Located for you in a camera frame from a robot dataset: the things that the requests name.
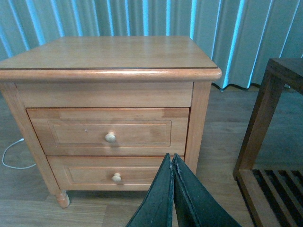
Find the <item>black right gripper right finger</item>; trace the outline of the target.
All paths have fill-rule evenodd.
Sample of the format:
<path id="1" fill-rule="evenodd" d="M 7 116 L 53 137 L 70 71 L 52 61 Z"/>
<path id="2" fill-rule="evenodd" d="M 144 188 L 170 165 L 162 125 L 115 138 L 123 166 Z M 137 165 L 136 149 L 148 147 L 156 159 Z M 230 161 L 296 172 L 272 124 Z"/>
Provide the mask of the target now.
<path id="1" fill-rule="evenodd" d="M 214 199 L 178 154 L 172 166 L 174 203 L 180 227 L 239 227 L 240 224 Z"/>

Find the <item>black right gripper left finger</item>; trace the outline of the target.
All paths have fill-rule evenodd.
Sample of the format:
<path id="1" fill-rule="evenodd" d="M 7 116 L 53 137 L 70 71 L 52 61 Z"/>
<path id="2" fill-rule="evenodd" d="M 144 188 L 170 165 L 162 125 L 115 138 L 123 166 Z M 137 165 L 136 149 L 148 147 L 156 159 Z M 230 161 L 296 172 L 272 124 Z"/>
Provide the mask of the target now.
<path id="1" fill-rule="evenodd" d="M 174 196 L 174 172 L 171 158 L 166 154 L 156 176 L 128 227 L 170 227 Z"/>

